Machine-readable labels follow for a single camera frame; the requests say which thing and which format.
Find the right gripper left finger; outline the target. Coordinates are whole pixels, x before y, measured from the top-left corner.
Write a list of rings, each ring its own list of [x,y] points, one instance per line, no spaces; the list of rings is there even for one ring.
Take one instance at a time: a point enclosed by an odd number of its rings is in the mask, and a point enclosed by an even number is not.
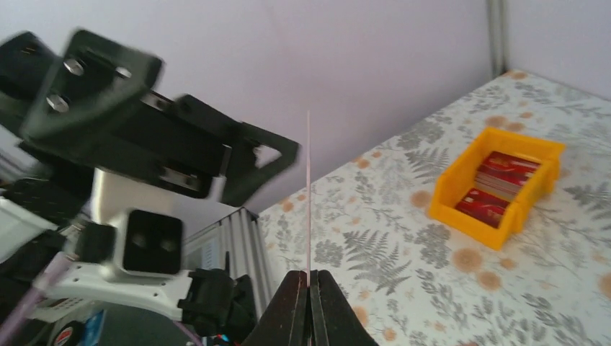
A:
[[[269,302],[259,323],[242,346],[302,346],[307,344],[307,274],[291,270]]]

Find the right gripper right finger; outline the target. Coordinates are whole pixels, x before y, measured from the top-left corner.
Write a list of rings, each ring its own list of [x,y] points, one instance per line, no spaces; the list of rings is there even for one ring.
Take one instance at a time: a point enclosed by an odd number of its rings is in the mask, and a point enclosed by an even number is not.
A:
[[[328,270],[310,275],[311,344],[377,346]]]

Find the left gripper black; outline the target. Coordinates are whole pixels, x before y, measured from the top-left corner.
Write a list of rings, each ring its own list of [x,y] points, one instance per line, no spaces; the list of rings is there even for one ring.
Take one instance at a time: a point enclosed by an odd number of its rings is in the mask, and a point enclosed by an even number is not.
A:
[[[100,168],[191,198],[224,173],[239,123],[154,91],[163,62],[88,30],[56,55],[35,34],[1,44],[1,125],[69,174]]]

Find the red VIP credit card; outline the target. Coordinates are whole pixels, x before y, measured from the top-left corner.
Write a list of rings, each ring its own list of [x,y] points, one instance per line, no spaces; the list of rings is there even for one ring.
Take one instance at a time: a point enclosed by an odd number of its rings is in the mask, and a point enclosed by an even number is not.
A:
[[[539,167],[537,162],[493,151],[478,166],[475,186],[512,201]]]

